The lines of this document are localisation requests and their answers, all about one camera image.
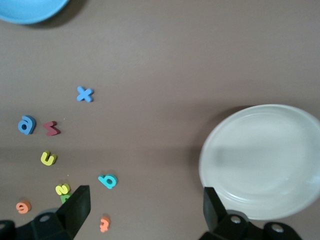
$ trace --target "blue plate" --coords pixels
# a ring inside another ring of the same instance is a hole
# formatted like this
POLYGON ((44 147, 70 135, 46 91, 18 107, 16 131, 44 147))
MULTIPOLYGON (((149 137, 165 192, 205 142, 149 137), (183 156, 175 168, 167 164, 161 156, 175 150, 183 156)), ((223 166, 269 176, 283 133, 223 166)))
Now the blue plate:
POLYGON ((59 12, 69 0, 0 0, 0 19, 14 24, 35 24, 59 12))

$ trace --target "tabletop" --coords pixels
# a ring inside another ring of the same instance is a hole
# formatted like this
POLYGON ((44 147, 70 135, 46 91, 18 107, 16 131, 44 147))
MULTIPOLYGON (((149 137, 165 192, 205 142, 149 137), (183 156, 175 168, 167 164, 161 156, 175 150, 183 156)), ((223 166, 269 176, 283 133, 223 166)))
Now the tabletop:
MULTIPOLYGON (((0 21, 1 219, 21 226, 62 204, 58 184, 89 185, 76 240, 199 239, 204 141, 249 106, 320 118, 319 39, 316 0, 71 0, 41 23, 0 21), (77 101, 78 86, 92 102, 77 101), (29 135, 18 130, 25 115, 36 121, 29 135), (51 121, 60 134, 46 135, 51 121), (98 180, 110 173, 112 189, 98 180)), ((277 221, 317 240, 319 209, 277 221)))

